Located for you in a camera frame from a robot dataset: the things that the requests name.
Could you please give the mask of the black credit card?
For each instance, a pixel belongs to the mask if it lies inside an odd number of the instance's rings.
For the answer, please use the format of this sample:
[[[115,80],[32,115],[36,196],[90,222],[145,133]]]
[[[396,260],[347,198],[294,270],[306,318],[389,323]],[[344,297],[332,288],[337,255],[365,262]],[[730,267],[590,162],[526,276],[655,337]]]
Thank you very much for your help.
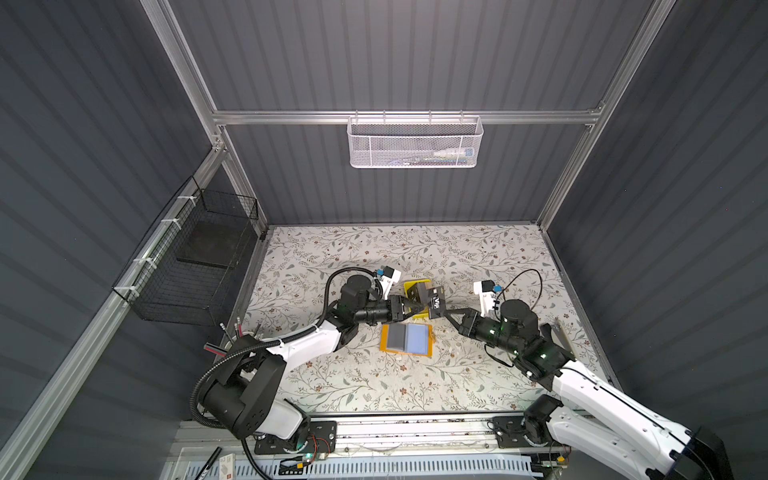
[[[407,347],[407,325],[388,326],[385,348],[389,351],[405,352]]]
[[[443,286],[433,286],[430,282],[420,283],[418,293],[420,301],[424,305],[430,319],[444,316],[447,306]]]

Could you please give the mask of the yellow leather card holder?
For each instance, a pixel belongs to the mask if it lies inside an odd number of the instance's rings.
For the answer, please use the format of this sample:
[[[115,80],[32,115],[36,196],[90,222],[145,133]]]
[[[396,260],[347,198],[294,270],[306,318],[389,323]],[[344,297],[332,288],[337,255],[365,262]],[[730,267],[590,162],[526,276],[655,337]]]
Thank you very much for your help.
[[[385,348],[387,329],[389,325],[382,326],[380,350],[388,353],[398,353],[404,355],[414,355],[431,357],[433,352],[434,335],[431,325],[426,324],[410,324],[410,323],[397,323],[401,325],[407,325],[407,347],[405,352],[389,351]]]

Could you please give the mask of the yellow plastic card tray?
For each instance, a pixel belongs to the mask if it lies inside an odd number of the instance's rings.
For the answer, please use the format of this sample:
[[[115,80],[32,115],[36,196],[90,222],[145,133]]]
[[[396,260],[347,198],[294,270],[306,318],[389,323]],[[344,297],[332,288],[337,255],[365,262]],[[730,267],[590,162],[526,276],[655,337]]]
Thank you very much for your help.
[[[424,284],[426,288],[429,288],[431,285],[430,279],[412,279],[412,280],[406,280],[403,283],[403,291],[407,296],[410,296],[409,291],[414,288],[416,285]]]

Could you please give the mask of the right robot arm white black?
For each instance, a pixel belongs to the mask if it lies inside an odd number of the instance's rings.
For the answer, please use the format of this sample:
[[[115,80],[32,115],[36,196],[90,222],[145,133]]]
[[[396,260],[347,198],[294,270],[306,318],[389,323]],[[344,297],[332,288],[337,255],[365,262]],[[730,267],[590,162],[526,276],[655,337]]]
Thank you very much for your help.
[[[733,478],[719,436],[691,431],[602,380],[541,332],[525,302],[507,300],[490,317],[473,308],[442,314],[460,335],[511,354],[513,367],[546,389],[521,423],[531,443],[573,447],[628,479]]]

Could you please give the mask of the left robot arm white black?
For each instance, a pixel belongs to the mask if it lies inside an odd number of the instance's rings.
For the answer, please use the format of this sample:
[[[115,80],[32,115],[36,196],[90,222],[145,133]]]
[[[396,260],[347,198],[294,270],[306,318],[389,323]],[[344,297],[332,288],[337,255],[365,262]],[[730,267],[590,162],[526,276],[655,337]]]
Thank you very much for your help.
[[[295,368],[346,346],[362,324],[395,324],[408,320],[427,305],[390,292],[393,280],[383,271],[350,267],[340,297],[330,299],[331,283],[323,293],[323,309],[307,327],[274,339],[245,335],[211,366],[193,387],[192,418],[199,424],[229,431],[245,440],[257,434],[302,448],[309,437],[310,416],[288,400],[277,398],[282,380]]]

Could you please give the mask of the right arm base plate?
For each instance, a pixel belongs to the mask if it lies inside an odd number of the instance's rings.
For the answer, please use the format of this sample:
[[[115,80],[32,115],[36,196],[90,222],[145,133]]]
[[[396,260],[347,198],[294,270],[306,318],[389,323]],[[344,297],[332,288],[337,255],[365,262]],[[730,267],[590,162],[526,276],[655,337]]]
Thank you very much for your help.
[[[564,448],[551,436],[544,422],[529,420],[523,415],[494,416],[487,425],[499,448]]]

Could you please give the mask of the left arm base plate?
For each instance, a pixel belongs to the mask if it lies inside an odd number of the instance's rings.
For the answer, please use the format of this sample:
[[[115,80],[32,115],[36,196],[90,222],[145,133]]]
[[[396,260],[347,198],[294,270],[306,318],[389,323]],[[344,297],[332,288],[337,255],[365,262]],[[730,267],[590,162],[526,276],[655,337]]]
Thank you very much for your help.
[[[338,423],[329,420],[304,422],[288,439],[275,435],[257,436],[252,451],[256,455],[333,453],[336,448]]]

